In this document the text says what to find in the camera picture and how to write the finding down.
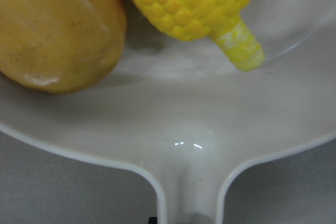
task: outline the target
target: white bowl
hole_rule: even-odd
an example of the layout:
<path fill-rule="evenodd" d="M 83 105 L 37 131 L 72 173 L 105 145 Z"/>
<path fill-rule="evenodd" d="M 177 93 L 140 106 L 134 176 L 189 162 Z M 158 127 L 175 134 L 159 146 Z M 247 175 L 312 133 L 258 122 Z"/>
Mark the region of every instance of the white bowl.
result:
<path fill-rule="evenodd" d="M 158 33 L 125 2 L 128 42 L 116 70 L 60 96 L 1 79 L 0 130 L 142 175 L 157 192 L 160 224 L 220 224 L 241 171 L 336 137 L 336 0 L 253 0 L 243 17 L 268 60 L 249 73 L 208 39 Z"/>

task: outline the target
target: gray countertop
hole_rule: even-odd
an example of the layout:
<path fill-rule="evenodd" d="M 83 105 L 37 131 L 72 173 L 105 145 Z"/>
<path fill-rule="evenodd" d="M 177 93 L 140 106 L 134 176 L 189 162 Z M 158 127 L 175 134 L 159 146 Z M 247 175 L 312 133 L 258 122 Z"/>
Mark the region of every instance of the gray countertop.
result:
<path fill-rule="evenodd" d="M 74 161 L 0 133 L 0 224 L 147 224 L 155 192 L 141 176 Z M 336 140 L 244 171 L 225 224 L 334 224 Z"/>

